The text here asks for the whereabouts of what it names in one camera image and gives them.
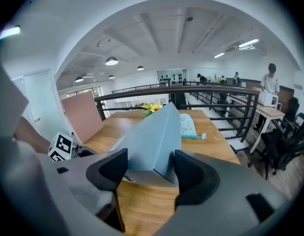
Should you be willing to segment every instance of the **white shirt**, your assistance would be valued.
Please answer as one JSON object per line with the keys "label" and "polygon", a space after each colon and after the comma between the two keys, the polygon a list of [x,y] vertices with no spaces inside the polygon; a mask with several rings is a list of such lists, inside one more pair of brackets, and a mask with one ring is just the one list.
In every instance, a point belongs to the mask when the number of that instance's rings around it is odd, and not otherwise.
{"label": "white shirt", "polygon": [[280,91],[279,82],[275,75],[273,76],[273,78],[271,78],[269,74],[266,74],[262,77],[260,85],[262,85],[270,93]]}

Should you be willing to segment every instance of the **wooden table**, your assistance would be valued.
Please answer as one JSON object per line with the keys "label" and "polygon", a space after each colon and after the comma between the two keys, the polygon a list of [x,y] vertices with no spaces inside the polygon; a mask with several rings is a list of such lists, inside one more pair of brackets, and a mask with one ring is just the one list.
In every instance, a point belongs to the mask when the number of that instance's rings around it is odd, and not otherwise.
{"label": "wooden table", "polygon": [[[116,112],[104,120],[104,128],[92,136],[86,146],[98,153],[106,152],[122,133],[143,120],[145,111]],[[182,149],[201,153],[236,164],[238,158],[220,131],[201,110],[180,110],[189,114],[198,135],[206,133],[204,140],[182,139]],[[150,187],[122,181],[118,187],[118,200],[127,235],[153,235],[174,214],[174,201],[178,188]]]}
{"label": "wooden table", "polygon": [[[231,101],[236,101],[240,104],[243,104],[244,105],[244,102],[247,103],[247,98],[245,96],[233,96],[232,97],[227,97],[227,102],[231,103]],[[266,118],[266,121],[265,121],[265,124],[256,140],[256,142],[254,143],[253,147],[251,148],[250,150],[250,153],[252,154],[255,149],[257,148],[259,142],[260,142],[260,139],[261,139],[261,134],[262,133],[265,133],[267,131],[267,128],[270,124],[270,121],[273,120],[273,119],[283,119],[283,117],[285,116],[285,113],[279,111],[278,109],[276,108],[273,108],[273,107],[265,107],[261,104],[257,104],[257,107],[256,107],[256,112],[259,113],[260,115],[264,116]]]}

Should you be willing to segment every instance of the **black railing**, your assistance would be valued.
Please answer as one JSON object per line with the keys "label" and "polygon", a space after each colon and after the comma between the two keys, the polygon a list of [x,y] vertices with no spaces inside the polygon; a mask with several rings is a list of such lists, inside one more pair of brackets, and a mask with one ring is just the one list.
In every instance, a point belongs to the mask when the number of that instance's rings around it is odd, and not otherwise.
{"label": "black railing", "polygon": [[[182,99],[184,99],[185,94],[184,93],[190,93],[193,96],[196,97],[197,100],[200,100],[204,104],[182,104]],[[214,109],[216,112],[219,112],[218,109],[222,109],[220,112],[228,112],[230,116],[221,116],[218,118],[210,118],[210,120],[227,120],[227,121],[233,121],[233,120],[239,120],[240,125],[235,126],[232,128],[220,128],[220,131],[230,131],[230,130],[236,130],[236,135],[231,137],[226,137],[226,139],[234,139],[234,138],[241,138],[241,142],[244,141],[248,130],[251,126],[252,120],[255,115],[257,102],[258,102],[258,96],[259,92],[246,89],[246,88],[238,88],[233,86],[222,86],[222,85],[200,85],[200,86],[171,86],[171,87],[156,87],[156,88],[148,88],[148,89],[136,89],[136,90],[130,90],[130,91],[124,91],[124,92],[115,92],[109,95],[101,96],[95,98],[95,102],[101,102],[104,100],[112,100],[112,99],[118,99],[118,98],[125,98],[125,97],[134,97],[134,96],[142,96],[142,95],[153,95],[153,94],[169,94],[170,95],[170,101],[172,101],[177,109],[190,109],[190,108],[209,108]],[[233,97],[230,94],[233,95],[247,95],[247,102],[243,101],[243,104],[230,104],[227,102],[227,97]],[[105,114],[104,111],[112,111],[112,110],[136,110],[136,109],[143,109],[142,107],[123,107],[123,108],[108,108],[103,109],[101,104],[97,105],[98,112],[102,118],[102,120],[105,120]],[[243,116],[233,116],[232,113],[227,110],[227,108],[232,109],[238,109],[240,110],[240,113],[243,114]]]}
{"label": "black railing", "polygon": [[145,85],[145,86],[137,86],[132,88],[123,88],[119,90],[114,90],[112,93],[118,93],[118,92],[128,92],[138,89],[151,89],[151,88],[158,88],[158,87],[166,87],[166,84],[151,84],[151,85]]}

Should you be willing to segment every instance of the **white table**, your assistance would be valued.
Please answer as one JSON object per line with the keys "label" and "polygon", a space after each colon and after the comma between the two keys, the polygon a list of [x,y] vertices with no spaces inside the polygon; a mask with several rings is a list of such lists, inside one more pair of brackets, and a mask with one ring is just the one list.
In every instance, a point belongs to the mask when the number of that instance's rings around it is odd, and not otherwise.
{"label": "white table", "polygon": [[[228,96],[226,98],[226,100],[227,100],[228,103],[231,103],[231,101],[236,101],[236,102],[238,102],[240,104],[243,104],[243,105],[245,104],[244,102],[247,103],[247,98],[245,96],[232,96],[232,97]],[[262,128],[255,144],[253,145],[253,147],[250,150],[251,154],[257,148],[257,145],[259,144],[260,139],[261,139],[261,134],[263,134],[267,131],[267,128],[269,126],[270,121],[273,120],[273,119],[281,119],[282,120],[283,117],[285,116],[285,113],[279,111],[278,109],[272,108],[272,107],[265,107],[265,106],[263,106],[259,103],[257,104],[256,112],[259,113],[260,115],[264,116],[266,118],[266,122],[265,122],[264,127]]]}

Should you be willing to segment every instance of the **white microwave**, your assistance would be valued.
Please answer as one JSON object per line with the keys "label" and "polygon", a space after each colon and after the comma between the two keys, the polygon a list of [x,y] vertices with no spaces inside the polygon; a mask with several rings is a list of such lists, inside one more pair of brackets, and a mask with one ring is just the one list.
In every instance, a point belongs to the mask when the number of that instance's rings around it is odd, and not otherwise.
{"label": "white microwave", "polygon": [[258,103],[265,107],[276,108],[278,104],[278,96],[267,91],[261,91],[258,97]]}

